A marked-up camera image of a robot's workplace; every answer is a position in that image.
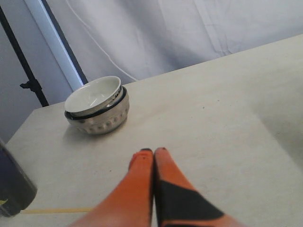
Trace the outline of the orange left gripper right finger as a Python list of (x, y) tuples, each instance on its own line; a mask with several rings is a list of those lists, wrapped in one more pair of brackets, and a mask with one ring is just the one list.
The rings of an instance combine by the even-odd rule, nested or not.
[(154, 153), (154, 196), (159, 227), (243, 227), (205, 199), (166, 148)]

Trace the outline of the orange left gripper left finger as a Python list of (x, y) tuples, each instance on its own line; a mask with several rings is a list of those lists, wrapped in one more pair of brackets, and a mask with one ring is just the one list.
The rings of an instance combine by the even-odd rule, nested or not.
[(153, 205), (153, 151), (133, 154), (116, 188), (71, 227), (150, 227)]

